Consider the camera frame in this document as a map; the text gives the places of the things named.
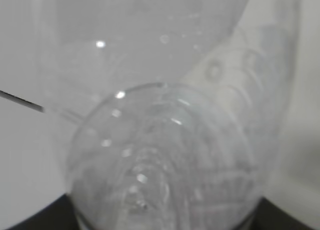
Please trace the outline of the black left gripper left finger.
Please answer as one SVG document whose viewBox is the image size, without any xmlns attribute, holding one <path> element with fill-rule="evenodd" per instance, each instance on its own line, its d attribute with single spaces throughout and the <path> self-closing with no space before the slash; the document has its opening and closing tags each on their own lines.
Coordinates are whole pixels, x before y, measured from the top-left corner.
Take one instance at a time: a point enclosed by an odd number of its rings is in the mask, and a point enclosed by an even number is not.
<svg viewBox="0 0 320 230">
<path fill-rule="evenodd" d="M 0 197 L 1 229 L 77 229 L 73 206 L 63 194 L 50 201 L 26 197 Z"/>
</svg>

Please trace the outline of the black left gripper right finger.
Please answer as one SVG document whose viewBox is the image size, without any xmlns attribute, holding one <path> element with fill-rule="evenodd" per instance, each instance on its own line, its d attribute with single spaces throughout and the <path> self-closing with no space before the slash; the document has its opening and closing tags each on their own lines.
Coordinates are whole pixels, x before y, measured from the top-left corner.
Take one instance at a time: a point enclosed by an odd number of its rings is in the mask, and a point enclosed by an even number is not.
<svg viewBox="0 0 320 230">
<path fill-rule="evenodd" d="M 312 230 L 320 227 L 311 227 L 302 223 L 263 198 L 256 208 L 249 228 L 251 230 Z"/>
</svg>

